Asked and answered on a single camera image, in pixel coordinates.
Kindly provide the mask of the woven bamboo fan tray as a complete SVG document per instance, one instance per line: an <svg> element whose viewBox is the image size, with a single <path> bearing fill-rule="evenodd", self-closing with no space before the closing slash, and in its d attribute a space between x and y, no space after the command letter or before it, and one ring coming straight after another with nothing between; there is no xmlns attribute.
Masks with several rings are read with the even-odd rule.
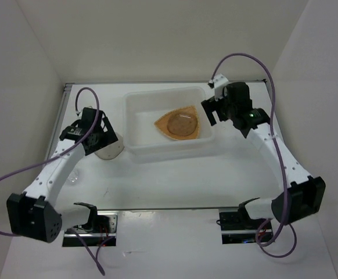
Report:
<svg viewBox="0 0 338 279"><path fill-rule="evenodd" d="M198 125L197 125L197 129L196 129L196 131L195 131L194 134L192 134L192 135L190 135L188 137L180 137L180 136L176 136L176 135L170 133L167 130L167 122L168 122L169 118L172 115L174 115L175 113L191 113L191 114L193 114L193 115L195 115L197 117ZM156 120L154 122L154 126L164 136L166 136L167 138L169 138L171 140L175 140L175 141L184 141L184 140L193 140L193 139L195 140L195 139L198 139L198 137L200 135L200 130L201 130L200 119L199 119L196 107L193 106L193 105L182 107L182 108L178 108L178 109L172 110L172 111L164 114L161 118L159 118L158 120Z"/></svg>

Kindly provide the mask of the translucent white plastic bin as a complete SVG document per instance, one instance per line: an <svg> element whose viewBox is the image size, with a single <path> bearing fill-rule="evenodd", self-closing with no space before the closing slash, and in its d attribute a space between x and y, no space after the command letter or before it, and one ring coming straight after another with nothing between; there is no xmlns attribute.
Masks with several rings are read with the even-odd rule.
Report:
<svg viewBox="0 0 338 279"><path fill-rule="evenodd" d="M127 94L124 146L137 156L174 155L208 146L215 135L201 105L206 97L200 87Z"/></svg>

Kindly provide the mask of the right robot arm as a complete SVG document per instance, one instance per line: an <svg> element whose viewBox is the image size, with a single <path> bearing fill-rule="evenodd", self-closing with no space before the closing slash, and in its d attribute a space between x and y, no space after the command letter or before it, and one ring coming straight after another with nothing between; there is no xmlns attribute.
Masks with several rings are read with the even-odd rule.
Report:
<svg viewBox="0 0 338 279"><path fill-rule="evenodd" d="M326 184L313 177L292 155L279 135L271 129L271 118L262 108L254 108L250 88L244 82L211 81L214 96L202 101L213 126L230 120L262 155L279 183L276 198L254 198L239 205L238 223L251 228L258 219L276 219L284 226L316 214L322 203Z"/></svg>

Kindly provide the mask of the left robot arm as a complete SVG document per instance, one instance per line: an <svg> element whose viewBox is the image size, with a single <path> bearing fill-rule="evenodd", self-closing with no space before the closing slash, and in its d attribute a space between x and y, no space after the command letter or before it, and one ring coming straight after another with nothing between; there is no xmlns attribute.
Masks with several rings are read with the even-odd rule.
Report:
<svg viewBox="0 0 338 279"><path fill-rule="evenodd" d="M74 202L56 210L56 201L76 164L86 156L118 141L103 111L83 108L81 118L60 134L56 149L36 179L6 201L12 233L51 243L62 230L80 227L93 232L99 225L95 205Z"/></svg>

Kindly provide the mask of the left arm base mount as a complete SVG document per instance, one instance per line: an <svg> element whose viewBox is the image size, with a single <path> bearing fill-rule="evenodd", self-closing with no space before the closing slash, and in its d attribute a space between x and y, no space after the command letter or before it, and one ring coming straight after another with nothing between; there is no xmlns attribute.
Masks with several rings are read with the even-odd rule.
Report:
<svg viewBox="0 0 338 279"><path fill-rule="evenodd" d="M73 226L63 233L62 247L82 247L81 241L77 238L74 230L84 240L88 247L115 246L119 211L98 210L97 218L93 228L86 228L84 225Z"/></svg>

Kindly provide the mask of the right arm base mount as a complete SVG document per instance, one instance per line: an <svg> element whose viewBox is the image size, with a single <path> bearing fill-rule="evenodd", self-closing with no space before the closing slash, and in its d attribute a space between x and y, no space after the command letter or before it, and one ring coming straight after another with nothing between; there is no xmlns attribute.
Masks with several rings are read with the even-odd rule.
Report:
<svg viewBox="0 0 338 279"><path fill-rule="evenodd" d="M222 244L253 244L256 232L265 219L245 219L237 208L219 210L216 223L221 229Z"/></svg>

